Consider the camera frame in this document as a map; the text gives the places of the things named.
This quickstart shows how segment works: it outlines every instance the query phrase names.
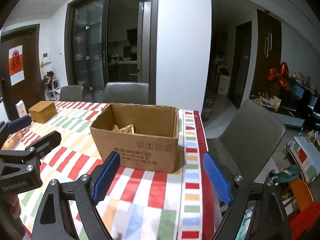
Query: colorful checkered tablecloth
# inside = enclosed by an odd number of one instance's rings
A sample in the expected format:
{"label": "colorful checkered tablecloth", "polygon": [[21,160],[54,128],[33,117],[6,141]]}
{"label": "colorful checkered tablecloth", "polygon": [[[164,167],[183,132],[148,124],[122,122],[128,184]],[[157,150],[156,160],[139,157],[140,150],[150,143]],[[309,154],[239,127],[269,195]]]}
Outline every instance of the colorful checkered tablecloth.
{"label": "colorful checkered tablecloth", "polygon": [[[21,220],[32,232],[36,213],[50,180],[74,181],[102,163],[90,132],[107,104],[56,102],[58,114],[46,124],[32,123],[16,150],[56,130],[61,144],[41,161],[42,187],[19,194]],[[197,111],[179,110],[179,151],[184,165],[173,174],[120,167],[97,210],[114,239],[211,239],[214,233],[212,186],[202,166],[207,151]],[[76,231],[87,235],[75,201],[69,201]]]}

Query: heart-shaped balloon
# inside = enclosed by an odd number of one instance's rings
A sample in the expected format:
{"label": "heart-shaped balloon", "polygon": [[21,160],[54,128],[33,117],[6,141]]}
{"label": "heart-shaped balloon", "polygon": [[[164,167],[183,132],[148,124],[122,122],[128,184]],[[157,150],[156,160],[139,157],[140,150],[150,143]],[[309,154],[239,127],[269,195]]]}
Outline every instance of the heart-shaped balloon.
{"label": "heart-shaped balloon", "polygon": [[280,64],[280,73],[275,67],[269,69],[268,80],[270,82],[278,80],[280,86],[283,87],[285,90],[289,91],[290,85],[288,81],[284,78],[288,74],[289,74],[288,65],[287,63],[282,62]]}
{"label": "heart-shaped balloon", "polygon": [[279,78],[278,70],[275,67],[270,68],[269,74],[268,74],[268,80],[270,82],[272,82],[272,81],[276,80],[277,78]]}
{"label": "heart-shaped balloon", "polygon": [[290,85],[287,82],[287,80],[285,80],[284,77],[282,77],[282,76],[279,77],[279,83],[280,83],[280,86],[282,86],[285,90],[287,90],[287,91],[290,90]]}
{"label": "heart-shaped balloon", "polygon": [[285,62],[280,64],[280,75],[287,76],[289,74],[288,65]]}

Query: wicker box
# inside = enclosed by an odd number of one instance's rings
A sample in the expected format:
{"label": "wicker box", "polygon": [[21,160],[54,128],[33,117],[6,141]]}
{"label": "wicker box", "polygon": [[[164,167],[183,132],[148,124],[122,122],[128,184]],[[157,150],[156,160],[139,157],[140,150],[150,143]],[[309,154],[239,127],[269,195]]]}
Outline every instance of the wicker box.
{"label": "wicker box", "polygon": [[53,101],[40,101],[29,109],[29,113],[34,122],[46,123],[57,114]]}

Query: red fu poster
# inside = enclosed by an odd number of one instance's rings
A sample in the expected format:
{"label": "red fu poster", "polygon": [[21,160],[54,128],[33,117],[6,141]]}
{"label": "red fu poster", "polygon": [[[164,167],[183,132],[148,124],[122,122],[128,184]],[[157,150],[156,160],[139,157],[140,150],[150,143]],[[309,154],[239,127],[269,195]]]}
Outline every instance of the red fu poster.
{"label": "red fu poster", "polygon": [[9,74],[12,86],[24,80],[22,45],[9,49]]}

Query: cabinet handle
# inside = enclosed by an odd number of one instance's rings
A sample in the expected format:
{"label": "cabinet handle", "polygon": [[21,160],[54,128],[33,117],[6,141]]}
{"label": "cabinet handle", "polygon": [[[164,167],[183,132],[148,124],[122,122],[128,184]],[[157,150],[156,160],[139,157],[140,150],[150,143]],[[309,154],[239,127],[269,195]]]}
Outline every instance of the cabinet handle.
{"label": "cabinet handle", "polygon": [[270,49],[269,50],[271,50],[272,49],[272,33],[271,33],[271,31],[268,32],[268,38],[270,39]]}
{"label": "cabinet handle", "polygon": [[268,37],[266,37],[264,39],[264,56],[268,57],[268,51],[269,51],[269,39]]}

